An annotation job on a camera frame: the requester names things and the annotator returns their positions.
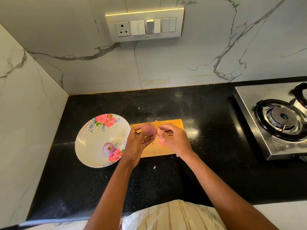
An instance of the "light switch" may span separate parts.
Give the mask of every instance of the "light switch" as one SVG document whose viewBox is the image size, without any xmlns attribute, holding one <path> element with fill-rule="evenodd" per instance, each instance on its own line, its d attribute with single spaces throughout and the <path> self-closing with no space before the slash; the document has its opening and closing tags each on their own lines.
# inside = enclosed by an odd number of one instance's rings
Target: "light switch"
<svg viewBox="0 0 307 230">
<path fill-rule="evenodd" d="M 162 19 L 162 32 L 168 32 L 169 31 L 169 18 L 163 18 Z"/>
<path fill-rule="evenodd" d="M 132 35 L 139 35 L 138 33 L 138 22 L 137 21 L 131 21 L 131 34 Z"/>
<path fill-rule="evenodd" d="M 146 24 L 147 24 L 147 34 L 153 34 L 154 33 L 153 19 L 146 20 Z"/>
<path fill-rule="evenodd" d="M 169 19 L 169 32 L 175 32 L 176 31 L 176 20 L 177 20 L 176 17 Z"/>
<path fill-rule="evenodd" d="M 154 19 L 154 31 L 155 34 L 161 33 L 161 19 Z"/>
<path fill-rule="evenodd" d="M 139 35 L 144 35 L 145 33 L 145 21 L 140 20 L 138 21 L 138 34 Z"/>
</svg>

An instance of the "power socket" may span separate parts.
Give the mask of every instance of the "power socket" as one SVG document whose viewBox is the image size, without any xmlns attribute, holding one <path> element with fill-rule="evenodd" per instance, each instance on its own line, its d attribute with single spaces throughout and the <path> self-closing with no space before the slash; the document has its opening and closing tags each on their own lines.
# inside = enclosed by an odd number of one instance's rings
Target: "power socket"
<svg viewBox="0 0 307 230">
<path fill-rule="evenodd" d="M 130 36 L 130 27 L 129 27 L 129 22 L 120 22 L 120 23 L 114 23 L 115 28 L 117 31 L 117 36 Z"/>
</svg>

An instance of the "red onion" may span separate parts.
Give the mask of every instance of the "red onion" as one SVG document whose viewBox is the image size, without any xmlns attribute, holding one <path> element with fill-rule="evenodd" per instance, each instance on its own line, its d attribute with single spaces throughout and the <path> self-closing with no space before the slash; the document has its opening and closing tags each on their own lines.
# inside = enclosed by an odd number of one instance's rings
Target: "red onion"
<svg viewBox="0 0 307 230">
<path fill-rule="evenodd" d="M 142 130 L 146 131 L 146 136 L 150 136 L 156 133 L 156 127 L 151 125 L 150 123 L 145 124 L 142 128 Z"/>
<path fill-rule="evenodd" d="M 108 156 L 110 156 L 110 154 L 113 153 L 114 150 L 115 150 L 115 147 L 113 143 L 108 142 L 103 145 L 103 151 Z"/>
</svg>

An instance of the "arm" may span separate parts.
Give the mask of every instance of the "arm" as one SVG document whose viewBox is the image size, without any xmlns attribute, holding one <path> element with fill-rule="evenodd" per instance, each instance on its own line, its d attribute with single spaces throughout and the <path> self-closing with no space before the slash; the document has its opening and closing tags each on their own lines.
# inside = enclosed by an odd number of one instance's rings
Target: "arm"
<svg viewBox="0 0 307 230">
<path fill-rule="evenodd" d="M 172 124 L 165 124 L 159 127 L 162 130 L 172 130 L 174 132 L 173 136 L 167 135 L 165 132 L 160 133 L 162 133 L 172 150 L 194 172 L 229 230 L 278 229 L 263 214 L 231 189 L 192 151 L 185 131 Z"/>
<path fill-rule="evenodd" d="M 84 230 L 118 230 L 131 172 L 140 161 L 144 148 L 154 140 L 154 135 L 145 138 L 143 131 L 136 133 L 141 128 L 131 129 L 125 152 Z"/>
</svg>

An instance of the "floral plate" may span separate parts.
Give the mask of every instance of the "floral plate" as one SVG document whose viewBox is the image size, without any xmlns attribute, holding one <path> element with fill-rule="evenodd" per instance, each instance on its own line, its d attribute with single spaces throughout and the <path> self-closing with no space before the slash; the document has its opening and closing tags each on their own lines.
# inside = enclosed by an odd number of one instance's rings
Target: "floral plate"
<svg viewBox="0 0 307 230">
<path fill-rule="evenodd" d="M 117 162 L 124 153 L 130 129 L 129 123 L 119 115 L 96 116 L 77 135 L 77 157 L 83 164 L 93 168 L 103 168 Z M 110 156 L 103 151 L 103 145 L 107 142 L 115 146 L 115 151 Z"/>
</svg>

